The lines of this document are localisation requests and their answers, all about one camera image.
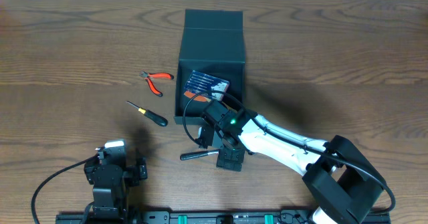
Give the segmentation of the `blue precision screwdriver set case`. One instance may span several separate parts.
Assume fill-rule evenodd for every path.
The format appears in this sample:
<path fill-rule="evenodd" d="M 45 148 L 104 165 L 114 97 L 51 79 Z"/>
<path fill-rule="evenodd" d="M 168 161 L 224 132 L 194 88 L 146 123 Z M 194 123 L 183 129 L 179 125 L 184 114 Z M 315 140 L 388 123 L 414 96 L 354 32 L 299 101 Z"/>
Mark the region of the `blue precision screwdriver set case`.
<path fill-rule="evenodd" d="M 217 90 L 220 91 L 220 93 L 206 93 L 202 95 L 211 100 L 221 101 L 223 99 L 223 93 L 227 91 L 229 85 L 230 83 L 227 80 L 193 70 L 189 79 L 185 82 L 184 91 L 198 94 L 207 90 Z"/>

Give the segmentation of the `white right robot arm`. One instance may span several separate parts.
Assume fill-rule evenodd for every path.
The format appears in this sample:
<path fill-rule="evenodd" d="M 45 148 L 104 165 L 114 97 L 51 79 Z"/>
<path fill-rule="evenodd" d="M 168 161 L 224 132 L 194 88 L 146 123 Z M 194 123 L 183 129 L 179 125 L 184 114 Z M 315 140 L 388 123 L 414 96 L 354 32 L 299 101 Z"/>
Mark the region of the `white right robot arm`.
<path fill-rule="evenodd" d="M 248 109 L 234 112 L 212 101 L 201 114 L 226 148 L 268 156 L 296 171 L 315 198 L 313 223 L 362 223 L 385 191 L 386 181 L 342 136 L 305 137 Z"/>

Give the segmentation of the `black handled claw hammer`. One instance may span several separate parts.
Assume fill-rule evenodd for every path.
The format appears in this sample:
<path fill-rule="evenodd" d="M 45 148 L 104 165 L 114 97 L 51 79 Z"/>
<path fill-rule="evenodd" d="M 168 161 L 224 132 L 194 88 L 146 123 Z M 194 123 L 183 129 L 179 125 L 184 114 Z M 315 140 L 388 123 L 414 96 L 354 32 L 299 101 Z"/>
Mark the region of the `black handled claw hammer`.
<path fill-rule="evenodd" d="M 219 149 L 185 153 L 180 156 L 180 160 L 191 160 L 195 158 L 202 158 L 212 154 L 219 154 Z"/>

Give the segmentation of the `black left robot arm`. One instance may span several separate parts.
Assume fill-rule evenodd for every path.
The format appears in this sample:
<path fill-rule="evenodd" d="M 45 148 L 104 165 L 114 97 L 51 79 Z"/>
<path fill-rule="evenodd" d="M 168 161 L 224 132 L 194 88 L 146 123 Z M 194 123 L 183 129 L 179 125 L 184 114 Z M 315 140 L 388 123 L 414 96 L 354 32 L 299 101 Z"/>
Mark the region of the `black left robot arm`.
<path fill-rule="evenodd" d="M 128 205 L 129 188 L 148 178 L 146 158 L 136 152 L 135 163 L 126 163 L 124 146 L 100 147 L 97 157 L 84 165 L 84 173 L 93 186 L 92 212 L 86 217 L 92 223 L 130 223 L 135 211 Z"/>

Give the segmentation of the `orange scraper wooden handle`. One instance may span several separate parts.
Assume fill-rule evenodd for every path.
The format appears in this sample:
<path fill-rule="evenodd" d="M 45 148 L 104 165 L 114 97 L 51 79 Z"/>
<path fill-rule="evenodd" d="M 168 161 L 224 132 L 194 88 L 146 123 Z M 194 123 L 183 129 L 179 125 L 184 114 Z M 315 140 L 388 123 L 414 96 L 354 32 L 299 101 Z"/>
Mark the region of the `orange scraper wooden handle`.
<path fill-rule="evenodd" d="M 194 98 L 194 101 L 198 101 L 198 102 L 210 102 L 211 101 L 211 99 L 206 97 L 206 96 L 203 96 L 203 95 L 197 96 L 195 93 L 190 92 L 190 91 L 184 92 L 184 95 L 188 98 Z"/>

